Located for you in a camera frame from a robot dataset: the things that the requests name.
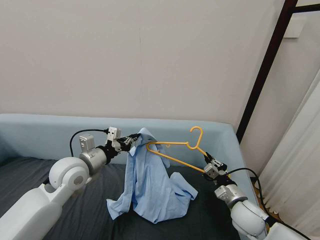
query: yellow clothes hanger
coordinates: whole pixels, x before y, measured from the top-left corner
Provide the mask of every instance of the yellow clothes hanger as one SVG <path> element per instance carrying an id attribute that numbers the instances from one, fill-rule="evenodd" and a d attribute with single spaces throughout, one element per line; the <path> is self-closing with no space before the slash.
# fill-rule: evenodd
<path id="1" fill-rule="evenodd" d="M 186 141 L 186 142 L 176 142 L 176 141 L 151 141 L 151 142 L 148 142 L 148 143 L 146 144 L 146 149 L 147 149 L 149 152 L 152 152 L 152 153 L 157 154 L 157 155 L 159 155 L 159 156 L 165 157 L 165 158 L 170 159 L 170 160 L 172 160 L 172 161 L 176 161 L 176 162 L 178 162 L 178 163 L 180 163 L 180 164 L 186 165 L 186 166 L 188 166 L 188 167 L 190 167 L 190 168 L 193 168 L 193 169 L 195 169 L 195 170 L 198 170 L 198 171 L 201 172 L 201 173 L 205 173 L 205 171 L 204 171 L 203 169 L 201 169 L 201 168 L 198 168 L 198 167 L 196 167 L 196 166 L 193 166 L 193 165 L 191 165 L 191 164 L 189 164 L 189 163 L 186 163 L 186 162 L 184 162 L 184 161 L 178 160 L 178 159 L 173 158 L 173 157 L 171 157 L 171 156 L 165 155 L 165 154 L 163 154 L 163 153 L 161 153 L 161 152 L 157 152 L 157 151 L 151 150 L 151 149 L 149 148 L 149 145 L 150 145 L 150 144 L 166 144 L 166 147 L 167 147 L 167 148 L 169 148 L 170 145 L 186 145 L 188 149 L 190 149 L 190 150 L 195 150 L 195 149 L 197 149 L 200 153 L 202 153 L 203 155 L 207 156 L 206 152 L 203 151 L 203 150 L 199 147 L 199 144 L 200 144 L 200 142 L 201 142 L 202 135 L 204 134 L 204 131 L 202 130 L 201 127 L 199 127 L 199 126 L 194 126 L 194 127 L 192 127 L 192 128 L 190 129 L 190 133 L 191 133 L 194 129 L 199 129 L 199 130 L 200 130 L 200 136 L 199 136 L 198 141 L 197 141 L 197 143 L 196 143 L 195 146 L 190 146 L 188 141 Z"/>

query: gray bed sheet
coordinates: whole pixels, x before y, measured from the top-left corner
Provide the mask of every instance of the gray bed sheet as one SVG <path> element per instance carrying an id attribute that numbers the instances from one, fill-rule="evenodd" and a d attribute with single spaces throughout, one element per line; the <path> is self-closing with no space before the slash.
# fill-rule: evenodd
<path id="1" fill-rule="evenodd" d="M 55 160 L 32 157 L 8 159 L 0 166 L 0 216 L 25 192 L 37 188 Z M 112 220 L 106 199 L 116 200 L 124 190 L 126 166 L 108 164 L 99 178 L 63 206 L 58 222 L 45 240 L 238 240 L 230 210 L 214 195 L 215 186 L 188 167 L 172 166 L 198 191 L 186 216 L 153 224 L 132 209 Z"/>

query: sheer curtain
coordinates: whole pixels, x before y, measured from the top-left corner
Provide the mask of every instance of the sheer curtain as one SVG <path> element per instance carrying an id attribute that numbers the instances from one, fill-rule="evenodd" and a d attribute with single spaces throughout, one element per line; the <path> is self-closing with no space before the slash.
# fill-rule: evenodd
<path id="1" fill-rule="evenodd" d="M 266 206 L 320 239 L 320 71 L 259 178 Z"/>

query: fabric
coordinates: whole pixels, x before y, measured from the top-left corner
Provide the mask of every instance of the fabric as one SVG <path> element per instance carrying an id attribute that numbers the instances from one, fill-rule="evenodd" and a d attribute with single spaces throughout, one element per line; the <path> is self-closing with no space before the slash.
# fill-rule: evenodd
<path id="1" fill-rule="evenodd" d="M 266 206 L 313 239 L 320 239 L 319 158 L 320 71 L 259 177 Z"/>
<path id="2" fill-rule="evenodd" d="M 137 214 L 154 224 L 183 217 L 198 192 L 178 172 L 169 178 L 166 172 L 169 160 L 147 150 L 146 143 L 156 139 L 146 128 L 139 133 L 135 147 L 128 154 L 124 192 L 117 201 L 107 199 L 112 219 L 127 213 L 131 202 Z M 160 145 L 152 144 L 150 148 L 164 153 Z"/>
<path id="3" fill-rule="evenodd" d="M 47 177 L 55 160 L 11 158 L 0 167 L 0 217 L 28 190 Z M 62 215 L 44 240 L 239 240 L 230 210 L 214 195 L 215 187 L 189 167 L 171 166 L 199 191 L 182 218 L 153 224 L 132 209 L 112 220 L 106 198 L 117 199 L 124 191 L 126 165 L 104 166 L 99 177 L 77 197 L 70 198 Z"/>

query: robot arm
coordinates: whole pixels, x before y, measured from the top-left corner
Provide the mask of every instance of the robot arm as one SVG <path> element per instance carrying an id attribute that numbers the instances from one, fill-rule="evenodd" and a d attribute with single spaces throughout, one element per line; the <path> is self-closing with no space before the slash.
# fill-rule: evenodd
<path id="1" fill-rule="evenodd" d="M 110 127 L 105 146 L 95 147 L 94 137 L 79 137 L 81 154 L 57 161 L 48 179 L 38 188 L 26 192 L 1 218 L 3 240 L 40 240 L 57 222 L 62 206 L 76 192 L 95 179 L 103 165 L 121 151 L 129 151 L 139 134 L 121 137 L 121 130 Z"/>
<path id="2" fill-rule="evenodd" d="M 205 177 L 210 178 L 217 185 L 214 191 L 216 197 L 226 203 L 231 209 L 232 224 L 237 231 L 250 240 L 257 240 L 266 229 L 270 230 L 264 240 L 305 240 L 285 225 L 276 222 L 273 217 L 266 214 L 260 207 L 251 203 L 237 184 L 227 175 L 227 166 L 207 153 L 207 165 L 204 167 Z"/>

